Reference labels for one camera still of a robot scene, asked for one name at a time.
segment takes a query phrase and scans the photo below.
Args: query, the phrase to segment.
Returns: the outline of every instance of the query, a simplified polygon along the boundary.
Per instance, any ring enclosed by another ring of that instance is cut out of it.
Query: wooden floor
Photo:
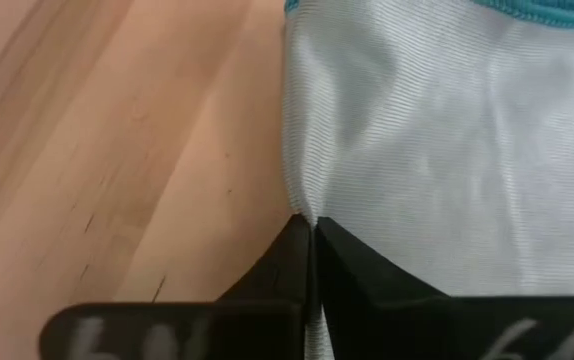
[[[281,0],[0,0],[0,359],[79,302],[208,300],[290,214]]]

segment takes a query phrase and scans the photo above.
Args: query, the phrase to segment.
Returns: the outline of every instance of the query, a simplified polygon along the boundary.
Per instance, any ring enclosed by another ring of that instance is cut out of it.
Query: garment
[[[301,0],[286,34],[295,209],[448,294],[574,294],[574,29],[465,0]]]

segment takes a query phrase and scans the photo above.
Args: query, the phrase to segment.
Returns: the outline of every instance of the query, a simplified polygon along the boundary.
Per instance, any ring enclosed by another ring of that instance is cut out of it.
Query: teal trim
[[[285,14],[289,14],[291,11],[296,10],[298,8],[298,4],[300,0],[286,0],[285,1]]]
[[[518,19],[574,28],[574,0],[474,0]]]

